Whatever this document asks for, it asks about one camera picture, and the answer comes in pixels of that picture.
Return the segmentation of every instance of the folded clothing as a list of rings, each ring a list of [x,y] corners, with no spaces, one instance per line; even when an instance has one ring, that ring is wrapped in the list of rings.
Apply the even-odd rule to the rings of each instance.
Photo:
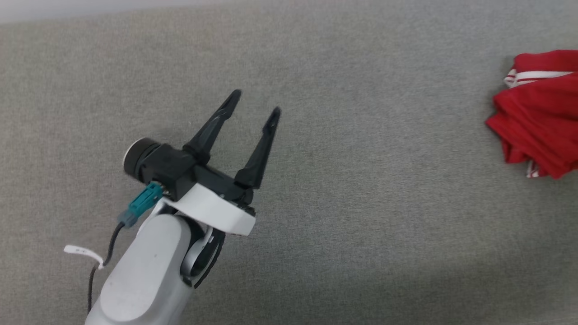
[[[494,97],[486,123],[502,138],[507,163],[529,161],[527,176],[560,178],[578,168],[578,51],[520,54]]]

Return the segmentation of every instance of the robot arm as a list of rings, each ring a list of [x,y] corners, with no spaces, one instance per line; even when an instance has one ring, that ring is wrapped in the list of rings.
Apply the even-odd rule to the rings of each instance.
[[[125,172],[160,185],[163,197],[106,280],[86,325],[178,324],[225,235],[249,235],[253,189],[261,185],[280,109],[273,110],[247,165],[231,178],[207,163],[240,95],[235,90],[182,150],[143,138],[127,151]]]

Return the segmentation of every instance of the gray couch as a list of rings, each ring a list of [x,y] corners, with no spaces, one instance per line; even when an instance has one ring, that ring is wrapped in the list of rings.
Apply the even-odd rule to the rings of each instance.
[[[92,261],[62,248],[106,251],[142,188],[126,148],[182,144],[242,88],[215,167],[284,109],[258,221],[183,324],[578,324],[577,175],[527,179],[484,126],[512,57],[576,47],[577,14],[296,0],[0,25],[1,323],[82,324]]]

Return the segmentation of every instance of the white stripe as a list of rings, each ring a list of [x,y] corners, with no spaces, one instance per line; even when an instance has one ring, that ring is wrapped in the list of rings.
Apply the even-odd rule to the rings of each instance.
[[[515,75],[516,75],[516,69],[512,69],[510,70],[510,72],[507,73],[507,76],[504,78],[504,83],[506,84],[506,86],[508,86],[509,88],[512,87],[512,84],[515,81]]]
[[[538,80],[524,80],[523,82],[515,82],[512,87],[515,87],[515,86],[518,86],[518,85],[521,85],[521,84],[527,84],[527,83],[530,83],[530,82],[535,82],[535,81],[538,81]]]
[[[540,177],[540,166],[534,161],[528,161],[528,169],[526,170],[527,178]]]
[[[520,79],[540,79],[540,78],[555,78],[569,75],[572,71],[526,71],[516,74],[516,80]]]

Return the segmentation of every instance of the black cable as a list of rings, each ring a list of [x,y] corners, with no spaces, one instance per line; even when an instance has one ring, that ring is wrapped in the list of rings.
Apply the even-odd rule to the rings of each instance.
[[[112,233],[112,237],[110,237],[109,251],[108,251],[108,254],[106,255],[106,259],[104,260],[104,262],[102,262],[102,266],[105,267],[110,262],[110,259],[112,258],[112,251],[114,249],[114,242],[116,241],[118,233],[120,232],[120,230],[123,227],[124,227],[124,223],[120,222],[120,223],[118,223],[118,225],[114,229],[114,232]],[[96,263],[94,265],[94,267],[92,268],[92,271],[90,271],[90,277],[88,278],[88,304],[87,305],[88,305],[88,312],[89,313],[90,313],[90,309],[92,309],[92,282],[94,280],[94,273],[98,270],[98,266],[99,266],[98,263]]]

